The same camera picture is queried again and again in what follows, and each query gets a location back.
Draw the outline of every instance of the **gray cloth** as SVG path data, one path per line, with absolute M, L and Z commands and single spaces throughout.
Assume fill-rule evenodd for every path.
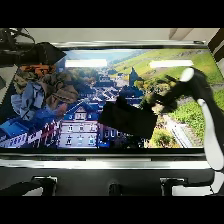
M 14 111 L 24 120 L 31 120 L 36 110 L 42 107 L 44 90 L 36 82 L 28 82 L 22 95 L 11 96 Z

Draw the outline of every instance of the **green hillside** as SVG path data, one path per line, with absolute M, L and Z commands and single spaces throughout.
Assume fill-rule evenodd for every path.
M 171 59 L 192 60 L 194 63 L 193 67 L 203 71 L 208 76 L 208 82 L 211 84 L 216 84 L 223 81 L 223 77 L 209 51 L 204 49 L 202 49 L 200 53 L 197 52 L 196 49 L 155 49 L 115 64 L 114 69 L 118 73 L 129 75 L 131 68 L 134 67 L 138 75 L 146 80 L 145 86 L 148 87 L 156 80 L 163 78 L 166 74 L 174 78 L 180 77 L 181 72 L 186 67 L 153 69 L 149 65 L 151 61 Z

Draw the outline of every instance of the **fabric pile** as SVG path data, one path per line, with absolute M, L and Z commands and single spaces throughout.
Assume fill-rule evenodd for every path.
M 20 68 L 13 83 L 17 94 L 11 96 L 12 107 L 24 120 L 31 120 L 38 109 L 54 111 L 60 103 L 71 104 L 78 98 L 71 76 L 64 73 L 40 75 Z

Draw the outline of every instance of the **screen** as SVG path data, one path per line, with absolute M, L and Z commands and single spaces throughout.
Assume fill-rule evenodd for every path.
M 115 102 L 122 95 L 128 104 L 139 108 L 143 101 L 150 101 L 152 93 L 163 95 L 169 90 L 168 84 L 158 80 L 166 75 L 178 80 L 189 66 L 204 72 L 216 103 L 224 109 L 223 76 L 206 48 L 65 53 L 50 75 L 44 69 L 41 75 L 17 70 L 0 108 L 1 147 L 105 152 L 113 148 L 202 148 L 205 123 L 192 97 L 180 97 L 178 108 L 171 113 L 160 114 L 160 105 L 153 108 L 158 119 L 151 139 L 98 122 L 107 101 Z

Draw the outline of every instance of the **black border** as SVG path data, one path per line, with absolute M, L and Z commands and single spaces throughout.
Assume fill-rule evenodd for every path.
M 106 45 L 106 46 L 88 46 L 88 43 L 86 42 L 87 46 L 76 46 L 76 47 L 58 47 L 63 51 L 68 50 L 104 50 L 104 49 L 208 49 L 206 45 L 203 46 L 203 42 L 195 41 L 194 44 L 200 44 L 200 45 Z M 99 149 L 99 148 L 79 148 L 79 149 L 51 149 L 48 147 L 41 147 L 41 148 L 3 148 L 0 147 L 0 154 L 24 154 L 24 155 L 68 155 L 73 154 L 74 156 L 79 154 L 90 154 L 92 156 L 94 155 L 102 155 L 102 154 L 108 154 L 109 155 L 121 155 L 121 154 L 135 154 L 136 156 L 143 156 L 143 155 L 155 155 L 155 154 L 163 154 L 175 156 L 175 155 L 181 155 L 181 156 L 189 156 L 189 154 L 196 155 L 196 154 L 204 154 L 204 148 L 150 148 L 150 149 Z

